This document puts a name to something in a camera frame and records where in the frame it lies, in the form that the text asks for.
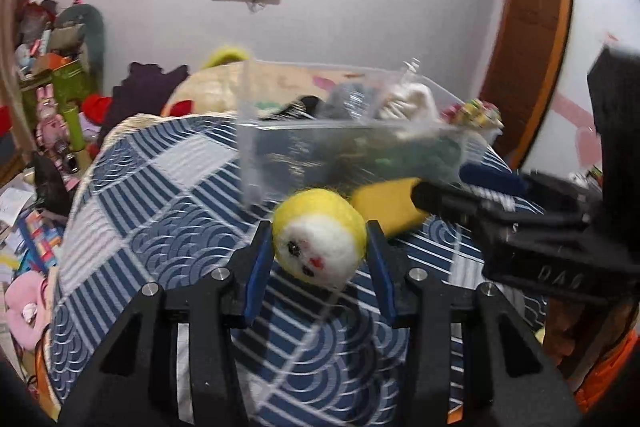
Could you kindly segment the right hand on gripper handle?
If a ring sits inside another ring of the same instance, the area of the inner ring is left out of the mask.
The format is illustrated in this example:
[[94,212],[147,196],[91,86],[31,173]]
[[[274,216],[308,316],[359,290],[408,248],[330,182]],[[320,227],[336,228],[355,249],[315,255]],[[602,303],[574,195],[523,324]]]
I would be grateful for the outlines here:
[[[601,333],[604,335],[603,353],[616,348],[628,334],[629,329],[637,321],[637,306],[626,300],[620,303],[608,317]],[[559,366],[567,357],[573,354],[577,341],[582,340],[578,334],[576,324],[581,319],[589,319],[598,323],[592,311],[586,311],[581,303],[566,303],[556,299],[548,301],[547,320],[544,326],[544,352],[555,366]]]

